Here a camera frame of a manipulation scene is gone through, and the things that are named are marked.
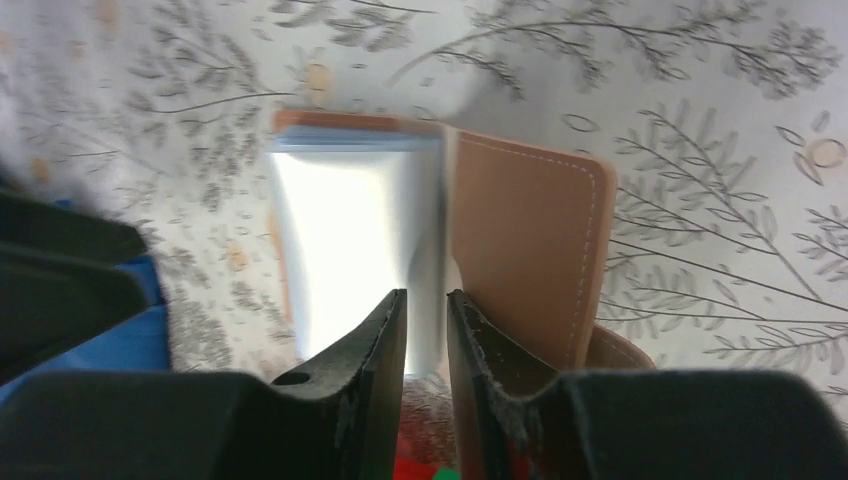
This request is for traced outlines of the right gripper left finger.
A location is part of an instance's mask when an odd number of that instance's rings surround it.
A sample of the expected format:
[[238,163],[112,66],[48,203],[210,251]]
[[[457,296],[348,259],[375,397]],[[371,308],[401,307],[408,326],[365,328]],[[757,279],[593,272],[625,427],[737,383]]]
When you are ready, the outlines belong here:
[[1,411],[5,479],[389,479],[407,294],[270,383],[236,372],[51,372]]

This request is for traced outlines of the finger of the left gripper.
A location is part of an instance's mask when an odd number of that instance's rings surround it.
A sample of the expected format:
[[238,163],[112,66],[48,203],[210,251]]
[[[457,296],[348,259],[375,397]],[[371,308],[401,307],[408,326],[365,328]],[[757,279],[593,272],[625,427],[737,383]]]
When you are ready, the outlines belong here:
[[109,265],[147,253],[131,225],[43,203],[10,190],[1,192],[1,242]]
[[103,263],[1,246],[1,383],[148,308],[137,280]]

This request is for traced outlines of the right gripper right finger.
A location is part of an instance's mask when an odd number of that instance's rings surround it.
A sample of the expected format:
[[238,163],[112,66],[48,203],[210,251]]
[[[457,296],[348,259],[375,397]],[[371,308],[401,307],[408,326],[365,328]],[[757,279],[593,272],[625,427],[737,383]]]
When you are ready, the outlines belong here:
[[779,371],[557,372],[447,297],[463,479],[843,479],[847,441]]

